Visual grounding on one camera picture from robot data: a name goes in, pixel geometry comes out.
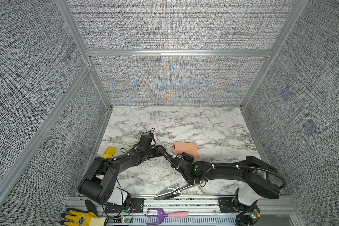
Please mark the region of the pink paper box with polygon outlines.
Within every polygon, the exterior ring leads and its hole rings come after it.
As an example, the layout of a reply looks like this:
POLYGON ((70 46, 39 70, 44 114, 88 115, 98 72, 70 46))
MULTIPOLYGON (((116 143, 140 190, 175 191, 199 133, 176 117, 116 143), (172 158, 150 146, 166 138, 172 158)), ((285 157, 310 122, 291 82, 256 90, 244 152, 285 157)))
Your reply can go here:
POLYGON ((173 154, 177 155, 183 152, 193 156, 194 162, 200 161, 200 159, 197 156, 197 144, 178 141, 175 142, 173 147, 173 154))

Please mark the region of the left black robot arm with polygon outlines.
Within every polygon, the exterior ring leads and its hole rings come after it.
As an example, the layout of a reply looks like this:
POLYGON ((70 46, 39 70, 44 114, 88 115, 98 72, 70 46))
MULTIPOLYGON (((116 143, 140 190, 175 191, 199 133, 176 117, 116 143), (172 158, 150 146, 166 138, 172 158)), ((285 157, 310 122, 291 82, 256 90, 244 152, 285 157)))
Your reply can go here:
POLYGON ((113 158, 97 157, 93 160, 78 185, 79 194, 104 205, 115 192, 118 175, 138 166, 147 159, 164 156, 166 149, 156 145, 153 133, 144 134, 132 149, 113 158))

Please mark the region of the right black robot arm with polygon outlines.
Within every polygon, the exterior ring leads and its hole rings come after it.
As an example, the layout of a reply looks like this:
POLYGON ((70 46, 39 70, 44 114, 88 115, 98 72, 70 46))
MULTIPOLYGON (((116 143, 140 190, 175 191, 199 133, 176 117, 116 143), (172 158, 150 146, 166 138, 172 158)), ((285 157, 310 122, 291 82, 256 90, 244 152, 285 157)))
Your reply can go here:
POLYGON ((286 180, 275 167, 254 157, 247 156, 236 163, 192 162, 194 157, 183 153, 179 157, 166 158, 171 167, 178 171, 190 185, 198 185, 210 180, 234 180, 245 185, 238 188, 232 205, 235 211, 252 211, 252 205, 261 198, 278 199, 280 190, 287 186, 286 180))

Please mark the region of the metal garden trowel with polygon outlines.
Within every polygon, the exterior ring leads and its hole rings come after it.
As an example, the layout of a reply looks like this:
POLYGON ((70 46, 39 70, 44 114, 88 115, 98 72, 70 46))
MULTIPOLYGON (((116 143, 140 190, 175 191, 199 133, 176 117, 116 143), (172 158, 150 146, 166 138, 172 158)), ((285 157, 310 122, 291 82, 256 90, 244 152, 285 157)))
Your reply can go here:
POLYGON ((194 178, 189 179, 187 184, 183 186, 181 186, 180 183, 176 183, 160 191, 158 194, 154 196, 153 199, 156 201, 169 200, 181 196, 184 190, 201 185, 202 183, 205 183, 207 181, 208 181, 207 178, 204 179, 194 178))

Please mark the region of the purple pink hand rake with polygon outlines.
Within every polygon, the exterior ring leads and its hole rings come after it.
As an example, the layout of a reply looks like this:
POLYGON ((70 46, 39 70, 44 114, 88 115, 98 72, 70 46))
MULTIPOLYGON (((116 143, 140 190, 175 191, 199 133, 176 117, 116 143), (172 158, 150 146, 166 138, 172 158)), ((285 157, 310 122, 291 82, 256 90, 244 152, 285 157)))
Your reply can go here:
POLYGON ((188 218, 189 214, 187 211, 166 213, 162 208, 148 208, 148 211, 157 211, 154 215, 148 215, 148 218, 156 218, 155 222, 147 223, 148 226, 160 225, 166 218, 188 218))

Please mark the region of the yellow black work glove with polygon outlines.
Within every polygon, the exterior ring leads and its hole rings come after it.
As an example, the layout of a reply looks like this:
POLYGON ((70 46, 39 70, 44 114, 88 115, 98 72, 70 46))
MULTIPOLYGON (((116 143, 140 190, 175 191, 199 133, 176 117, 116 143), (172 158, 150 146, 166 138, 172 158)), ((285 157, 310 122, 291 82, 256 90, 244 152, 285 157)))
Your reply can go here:
POLYGON ((105 226, 108 222, 107 217, 98 217, 97 209, 90 200, 85 201, 87 210, 82 211, 74 208, 67 208, 62 213, 62 220, 59 222, 62 226, 105 226))

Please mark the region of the yellow handled tool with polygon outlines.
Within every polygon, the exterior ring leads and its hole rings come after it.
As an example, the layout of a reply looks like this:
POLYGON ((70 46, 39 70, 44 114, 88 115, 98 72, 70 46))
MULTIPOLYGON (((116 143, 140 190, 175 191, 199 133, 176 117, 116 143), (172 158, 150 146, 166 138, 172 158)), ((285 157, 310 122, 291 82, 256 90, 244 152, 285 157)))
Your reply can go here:
POLYGON ((117 148, 115 147, 108 147, 105 152, 103 153, 103 157, 106 158, 110 158, 112 157, 117 151, 117 148))

